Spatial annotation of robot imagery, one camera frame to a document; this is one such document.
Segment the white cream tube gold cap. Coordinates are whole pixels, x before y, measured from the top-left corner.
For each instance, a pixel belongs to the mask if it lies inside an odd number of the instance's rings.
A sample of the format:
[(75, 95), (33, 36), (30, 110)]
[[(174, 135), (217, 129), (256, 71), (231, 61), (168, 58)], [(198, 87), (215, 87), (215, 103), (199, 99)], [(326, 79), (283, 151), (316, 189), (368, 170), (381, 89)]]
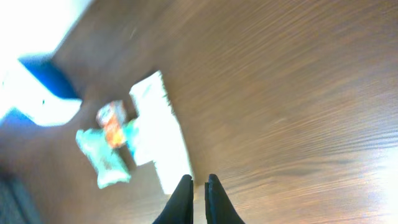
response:
[(164, 194), (176, 189), (183, 175), (193, 175), (178, 119), (168, 98), (162, 72), (134, 84), (129, 92), (139, 123), (137, 166), (153, 162)]

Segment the orange tissue pack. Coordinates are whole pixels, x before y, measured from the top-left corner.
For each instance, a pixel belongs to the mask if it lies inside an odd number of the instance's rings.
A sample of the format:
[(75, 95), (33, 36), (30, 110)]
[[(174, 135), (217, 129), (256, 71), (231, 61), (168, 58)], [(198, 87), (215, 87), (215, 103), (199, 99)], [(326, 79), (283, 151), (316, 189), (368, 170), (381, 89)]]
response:
[(119, 148), (126, 142), (123, 132), (126, 116), (122, 100), (111, 101), (97, 112), (96, 120), (103, 128), (105, 140), (112, 149)]

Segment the teal tissue pack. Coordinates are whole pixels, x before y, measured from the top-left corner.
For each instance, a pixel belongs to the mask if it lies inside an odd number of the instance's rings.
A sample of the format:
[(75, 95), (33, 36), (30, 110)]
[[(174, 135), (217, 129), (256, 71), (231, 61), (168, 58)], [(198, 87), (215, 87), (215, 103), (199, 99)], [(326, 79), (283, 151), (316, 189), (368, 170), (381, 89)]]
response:
[(128, 123), (123, 124), (123, 133), (126, 138), (127, 148), (134, 159), (139, 148), (139, 123), (137, 119), (132, 119)]

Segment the teal pouch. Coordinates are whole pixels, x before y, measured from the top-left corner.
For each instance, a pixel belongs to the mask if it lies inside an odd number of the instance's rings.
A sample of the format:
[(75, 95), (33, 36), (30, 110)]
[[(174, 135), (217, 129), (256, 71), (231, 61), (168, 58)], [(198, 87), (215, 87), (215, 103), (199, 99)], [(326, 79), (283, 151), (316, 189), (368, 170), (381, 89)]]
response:
[(79, 129), (75, 140), (97, 173), (99, 189), (118, 182), (129, 183), (131, 175), (120, 155), (108, 145), (103, 130)]

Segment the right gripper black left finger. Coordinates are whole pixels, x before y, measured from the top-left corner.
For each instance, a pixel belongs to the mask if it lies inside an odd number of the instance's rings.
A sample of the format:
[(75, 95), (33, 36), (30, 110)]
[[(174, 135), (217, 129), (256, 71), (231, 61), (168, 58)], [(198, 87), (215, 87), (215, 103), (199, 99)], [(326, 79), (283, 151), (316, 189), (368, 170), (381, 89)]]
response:
[(178, 183), (173, 194), (153, 224), (193, 223), (193, 180), (186, 174)]

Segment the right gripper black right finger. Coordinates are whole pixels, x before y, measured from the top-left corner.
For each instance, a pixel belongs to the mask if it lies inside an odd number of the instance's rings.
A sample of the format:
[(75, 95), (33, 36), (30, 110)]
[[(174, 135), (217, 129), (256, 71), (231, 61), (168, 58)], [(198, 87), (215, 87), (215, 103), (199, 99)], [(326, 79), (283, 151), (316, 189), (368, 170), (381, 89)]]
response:
[(207, 224), (244, 224), (215, 174), (205, 182), (205, 212)]

